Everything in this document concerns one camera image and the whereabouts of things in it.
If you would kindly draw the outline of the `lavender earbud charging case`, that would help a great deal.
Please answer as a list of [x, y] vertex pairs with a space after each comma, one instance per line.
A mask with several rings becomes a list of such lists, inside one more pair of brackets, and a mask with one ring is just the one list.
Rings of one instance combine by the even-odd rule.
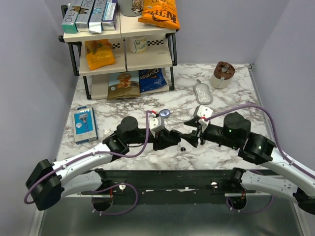
[[168, 117], [170, 117], [170, 115], [171, 115], [171, 112], [169, 109], [163, 109], [163, 110], [159, 111], [159, 116], [162, 118], [168, 118]]

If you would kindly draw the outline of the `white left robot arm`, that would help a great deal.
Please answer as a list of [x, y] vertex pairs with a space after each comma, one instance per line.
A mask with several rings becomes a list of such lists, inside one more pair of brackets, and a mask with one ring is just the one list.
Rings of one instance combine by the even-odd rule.
[[94, 167], [111, 163], [121, 157], [135, 158], [143, 153], [147, 144], [154, 150], [176, 146], [179, 134], [165, 128], [163, 118], [151, 112], [146, 114], [146, 127], [139, 128], [136, 118], [122, 119], [116, 131], [92, 149], [63, 161], [48, 159], [37, 163], [26, 181], [24, 203], [34, 204], [37, 210], [46, 210], [61, 198], [86, 191], [104, 194], [108, 180]]

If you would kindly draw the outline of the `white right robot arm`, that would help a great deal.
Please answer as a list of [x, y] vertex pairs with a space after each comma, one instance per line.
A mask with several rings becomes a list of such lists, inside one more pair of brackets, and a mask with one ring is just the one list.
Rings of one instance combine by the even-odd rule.
[[233, 168], [224, 181], [225, 188], [236, 193], [241, 190], [260, 191], [285, 198], [296, 203], [307, 213], [315, 212], [315, 180], [296, 167], [293, 159], [284, 158], [277, 145], [263, 135], [251, 132], [251, 122], [238, 112], [229, 113], [223, 126], [209, 124], [204, 118], [186, 121], [197, 129], [189, 134], [180, 134], [193, 147], [205, 141], [213, 142], [238, 151], [243, 160], [265, 167], [281, 178], [262, 176], [249, 170]]

